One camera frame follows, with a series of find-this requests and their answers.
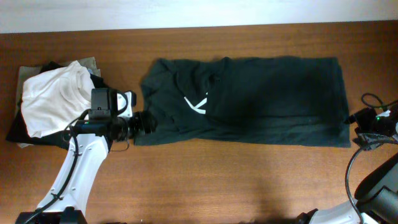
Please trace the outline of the dark green Nike t-shirt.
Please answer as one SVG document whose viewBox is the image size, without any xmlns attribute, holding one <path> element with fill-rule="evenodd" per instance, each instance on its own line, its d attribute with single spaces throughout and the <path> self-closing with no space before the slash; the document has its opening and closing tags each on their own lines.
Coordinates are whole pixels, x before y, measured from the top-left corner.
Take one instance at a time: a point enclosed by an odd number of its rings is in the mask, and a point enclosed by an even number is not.
<svg viewBox="0 0 398 224">
<path fill-rule="evenodd" d="M 153 131 L 137 146 L 189 139 L 350 147 L 337 58 L 159 59 L 141 82 Z"/>
</svg>

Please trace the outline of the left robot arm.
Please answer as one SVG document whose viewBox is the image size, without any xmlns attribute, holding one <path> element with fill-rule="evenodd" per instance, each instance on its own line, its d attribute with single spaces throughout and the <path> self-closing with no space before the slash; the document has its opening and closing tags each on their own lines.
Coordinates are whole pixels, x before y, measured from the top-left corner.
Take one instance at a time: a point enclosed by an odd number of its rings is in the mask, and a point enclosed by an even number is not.
<svg viewBox="0 0 398 224">
<path fill-rule="evenodd" d="M 91 108 L 67 127 L 67 156 L 50 190 L 33 212 L 22 212 L 16 223 L 86 223 L 85 212 L 96 174 L 114 142 L 129 143 L 153 131 L 145 113 L 135 112 L 136 94 L 95 88 Z"/>
</svg>

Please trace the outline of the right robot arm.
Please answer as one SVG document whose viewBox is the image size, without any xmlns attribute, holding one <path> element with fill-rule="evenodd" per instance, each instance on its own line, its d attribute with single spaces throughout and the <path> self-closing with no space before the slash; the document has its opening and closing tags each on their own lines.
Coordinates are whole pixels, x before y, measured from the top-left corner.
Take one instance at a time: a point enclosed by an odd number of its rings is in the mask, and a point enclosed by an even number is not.
<svg viewBox="0 0 398 224">
<path fill-rule="evenodd" d="M 371 172 L 357 187 L 349 189 L 349 174 L 354 160 L 361 152 L 375 150 L 383 145 L 397 145 L 397 105 L 375 106 L 352 114 L 346 123 L 356 123 L 356 138 L 359 149 L 351 157 L 345 174 L 348 201 L 328 210 L 314 209 L 301 213 L 293 222 L 301 224 L 355 224 L 397 223 L 397 155 Z"/>
</svg>

